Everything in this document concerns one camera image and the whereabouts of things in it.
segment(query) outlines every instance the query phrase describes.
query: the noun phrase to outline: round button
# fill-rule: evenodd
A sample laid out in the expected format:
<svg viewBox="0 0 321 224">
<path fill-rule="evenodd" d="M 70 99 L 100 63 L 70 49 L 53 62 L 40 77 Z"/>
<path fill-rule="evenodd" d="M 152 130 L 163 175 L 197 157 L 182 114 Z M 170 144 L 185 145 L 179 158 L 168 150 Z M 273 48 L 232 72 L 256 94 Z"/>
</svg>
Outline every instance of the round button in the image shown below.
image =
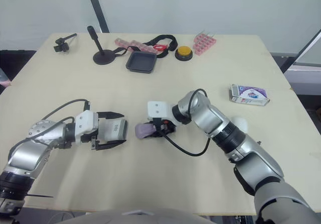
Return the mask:
<svg viewBox="0 0 321 224">
<path fill-rule="evenodd" d="M 188 61 L 193 57 L 193 52 L 189 47 L 181 46 L 176 50 L 175 57 L 180 61 Z"/>
<path fill-rule="evenodd" d="M 177 49 L 178 54 L 181 56 L 188 56 L 191 53 L 191 49 L 187 46 L 182 46 Z"/>
</svg>

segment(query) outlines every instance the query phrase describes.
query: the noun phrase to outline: wooden table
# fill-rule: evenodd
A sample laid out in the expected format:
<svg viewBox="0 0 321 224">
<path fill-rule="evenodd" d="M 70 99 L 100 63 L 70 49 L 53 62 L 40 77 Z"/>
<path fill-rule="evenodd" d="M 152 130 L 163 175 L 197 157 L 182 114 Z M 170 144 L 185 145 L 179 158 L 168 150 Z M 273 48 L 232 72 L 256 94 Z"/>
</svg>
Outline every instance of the wooden table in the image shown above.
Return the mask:
<svg viewBox="0 0 321 224">
<path fill-rule="evenodd" d="M 67 53 L 53 49 L 52 34 L 0 96 L 0 168 L 11 146 L 26 137 L 30 126 L 57 106 L 76 98 L 91 101 L 93 111 L 123 113 L 129 121 L 127 142 L 114 149 L 90 150 L 89 144 L 53 150 L 47 166 L 27 197 L 27 207 L 104 210 L 119 207 L 169 207 L 198 214 L 254 214 L 253 197 L 245 193 L 224 153 L 214 142 L 206 154 L 190 157 L 165 139 L 139 140 L 137 123 L 146 121 L 147 101 L 177 103 L 188 91 L 204 88 L 226 116 L 248 121 L 249 135 L 281 165 L 285 180 L 311 207 L 321 211 L 321 136 L 257 36 L 216 35 L 217 43 L 188 62 L 174 52 L 158 59 L 151 74 L 125 68 L 129 53 L 109 65 L 92 61 L 97 51 L 89 34 L 79 34 Z M 146 42 L 152 34 L 99 34 L 104 49 L 114 40 Z M 175 35 L 192 47 L 193 35 Z M 229 101 L 232 83 L 262 87 L 271 102 L 252 106 Z M 75 103 L 52 116 L 75 116 Z M 206 136 L 194 124 L 171 134 L 191 152 L 203 149 Z"/>
</svg>

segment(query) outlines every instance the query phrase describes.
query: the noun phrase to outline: box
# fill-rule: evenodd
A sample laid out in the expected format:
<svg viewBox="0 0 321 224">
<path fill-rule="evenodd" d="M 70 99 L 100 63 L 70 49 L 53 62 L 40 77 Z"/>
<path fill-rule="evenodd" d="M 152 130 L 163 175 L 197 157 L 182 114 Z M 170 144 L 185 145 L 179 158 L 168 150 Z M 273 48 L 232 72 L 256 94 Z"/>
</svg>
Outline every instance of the box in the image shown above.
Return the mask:
<svg viewBox="0 0 321 224">
<path fill-rule="evenodd" d="M 265 106 L 268 99 L 266 91 L 259 87 L 249 87 L 233 84 L 230 92 L 230 100 L 237 103 Z"/>
</svg>

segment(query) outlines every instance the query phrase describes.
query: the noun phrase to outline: square tray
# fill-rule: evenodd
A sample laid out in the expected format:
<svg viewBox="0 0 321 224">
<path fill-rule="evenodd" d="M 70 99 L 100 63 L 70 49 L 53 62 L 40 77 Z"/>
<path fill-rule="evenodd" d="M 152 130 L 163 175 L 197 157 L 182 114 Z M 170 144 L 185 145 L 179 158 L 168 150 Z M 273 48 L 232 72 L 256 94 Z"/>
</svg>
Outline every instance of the square tray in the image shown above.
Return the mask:
<svg viewBox="0 0 321 224">
<path fill-rule="evenodd" d="M 132 72 L 151 73 L 155 63 L 155 53 L 134 51 L 126 63 L 126 68 Z"/>
</svg>

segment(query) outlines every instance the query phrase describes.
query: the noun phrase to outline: microphone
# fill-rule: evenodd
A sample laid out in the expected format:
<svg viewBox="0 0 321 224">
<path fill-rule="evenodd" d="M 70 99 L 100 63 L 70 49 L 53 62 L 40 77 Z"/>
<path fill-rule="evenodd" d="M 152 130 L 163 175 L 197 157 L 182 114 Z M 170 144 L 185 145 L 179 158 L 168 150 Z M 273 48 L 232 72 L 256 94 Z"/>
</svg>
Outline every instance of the microphone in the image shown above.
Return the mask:
<svg viewBox="0 0 321 224">
<path fill-rule="evenodd" d="M 93 60 L 98 65 L 106 65 L 111 63 L 115 59 L 115 53 L 111 50 L 103 50 L 99 41 L 98 36 L 95 29 L 92 26 L 88 26 L 87 30 L 92 40 L 96 43 L 98 48 L 98 52 L 96 52 L 93 56 Z"/>
</svg>

